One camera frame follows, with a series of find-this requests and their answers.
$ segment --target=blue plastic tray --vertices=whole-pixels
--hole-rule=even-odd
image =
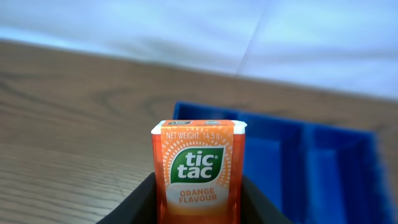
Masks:
[[[243,172],[294,223],[394,222],[371,133],[186,102],[173,119],[245,121]]]

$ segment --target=product label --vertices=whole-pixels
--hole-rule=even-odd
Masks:
[[[179,215],[226,212],[234,123],[166,121],[162,155],[167,208]]]

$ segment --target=container lid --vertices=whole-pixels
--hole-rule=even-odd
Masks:
[[[165,121],[161,121],[159,124],[157,124],[157,126],[155,126],[151,133],[152,134],[161,134],[162,131],[162,125],[166,122]],[[235,121],[232,120],[232,122],[235,124],[234,125],[234,134],[244,134],[244,129],[247,126],[247,124],[243,121]]]

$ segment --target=white backdrop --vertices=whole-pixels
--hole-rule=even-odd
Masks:
[[[396,0],[1,0],[0,34],[398,100]]]

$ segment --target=wooden surface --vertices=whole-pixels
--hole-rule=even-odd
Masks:
[[[101,219],[153,171],[177,100],[373,130],[398,201],[396,103],[2,43],[0,223]]]

